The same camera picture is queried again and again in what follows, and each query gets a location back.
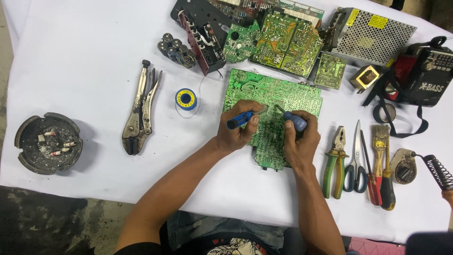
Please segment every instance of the green plier handle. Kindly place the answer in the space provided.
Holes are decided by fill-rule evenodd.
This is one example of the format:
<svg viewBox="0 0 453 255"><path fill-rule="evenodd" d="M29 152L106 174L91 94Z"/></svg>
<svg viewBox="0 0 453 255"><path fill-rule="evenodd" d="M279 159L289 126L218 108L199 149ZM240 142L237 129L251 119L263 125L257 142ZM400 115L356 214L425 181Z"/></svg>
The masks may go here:
<svg viewBox="0 0 453 255"><path fill-rule="evenodd" d="M345 152L335 150L330 150L326 155L328 156L328 161L326 170L324 171L323 195L325 198L330 198L330 180L332 178L333 168L336 165L337 179L335 181L335 189L333 190L333 198L340 199L344 186L344 159L349 156Z"/></svg>

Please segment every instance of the metal mesh cover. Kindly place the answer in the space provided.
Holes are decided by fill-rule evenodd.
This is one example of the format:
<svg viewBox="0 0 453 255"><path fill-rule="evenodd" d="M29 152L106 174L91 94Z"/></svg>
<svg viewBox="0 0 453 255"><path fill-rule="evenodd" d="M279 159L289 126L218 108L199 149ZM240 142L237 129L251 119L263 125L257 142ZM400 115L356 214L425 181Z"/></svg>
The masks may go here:
<svg viewBox="0 0 453 255"><path fill-rule="evenodd" d="M369 26L373 15L359 10L352 26L345 25L343 28L344 36L338 39L338 47L332 51L386 66L417 28L391 19L383 29Z"/></svg>

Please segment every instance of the circuit board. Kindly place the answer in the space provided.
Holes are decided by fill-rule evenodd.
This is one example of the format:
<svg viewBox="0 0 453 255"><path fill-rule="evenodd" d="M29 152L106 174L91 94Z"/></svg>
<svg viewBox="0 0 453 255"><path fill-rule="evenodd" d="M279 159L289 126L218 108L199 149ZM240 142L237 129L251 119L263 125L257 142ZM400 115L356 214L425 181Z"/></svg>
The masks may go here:
<svg viewBox="0 0 453 255"><path fill-rule="evenodd" d="M282 170L290 165L283 152L285 119L275 105L288 111L305 110L318 117L323 102L320 95L318 88L232 69L223 111L229 111L240 99L269 105L269 109L260 115L258 130L249 144L256 147L255 161L258 165Z"/></svg>
<svg viewBox="0 0 453 255"><path fill-rule="evenodd" d="M319 60L314 83L329 88L339 89L346 62L346 59L321 53L321 59Z"/></svg>
<svg viewBox="0 0 453 255"><path fill-rule="evenodd" d="M208 0L230 19L242 26L249 26L254 20L260 24L269 8L282 8L284 13L307 20L318 28L324 11L291 0Z"/></svg>
<svg viewBox="0 0 453 255"><path fill-rule="evenodd" d="M309 22L268 10L251 61L307 78L322 45Z"/></svg>
<svg viewBox="0 0 453 255"><path fill-rule="evenodd" d="M231 24L223 54L228 62L237 63L248 59L256 51L261 29L255 20L248 29Z"/></svg>

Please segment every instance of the power supply unit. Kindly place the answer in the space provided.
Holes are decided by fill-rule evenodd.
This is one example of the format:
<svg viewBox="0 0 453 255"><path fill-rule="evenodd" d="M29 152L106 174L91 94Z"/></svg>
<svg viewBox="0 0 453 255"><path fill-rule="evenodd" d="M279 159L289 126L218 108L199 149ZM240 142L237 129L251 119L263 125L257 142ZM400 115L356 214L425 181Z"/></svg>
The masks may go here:
<svg viewBox="0 0 453 255"><path fill-rule="evenodd" d="M323 50L390 67L417 28L355 8L338 8L319 35Z"/></svg>

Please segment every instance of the man's left hand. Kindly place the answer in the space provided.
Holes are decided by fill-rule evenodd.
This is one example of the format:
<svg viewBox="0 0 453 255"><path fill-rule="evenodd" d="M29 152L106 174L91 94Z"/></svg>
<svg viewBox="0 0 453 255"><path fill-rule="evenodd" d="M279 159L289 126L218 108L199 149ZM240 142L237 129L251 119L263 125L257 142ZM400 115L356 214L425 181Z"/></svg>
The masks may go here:
<svg viewBox="0 0 453 255"><path fill-rule="evenodd" d="M235 150L243 148L252 139L252 135L258 128L259 115L253 115L246 125L246 128L238 127L229 129L227 121L241 113L253 111L255 113L263 109L263 106L252 100L239 100L233 108L220 116L219 132L217 133L217 147L226 153L232 153Z"/></svg>

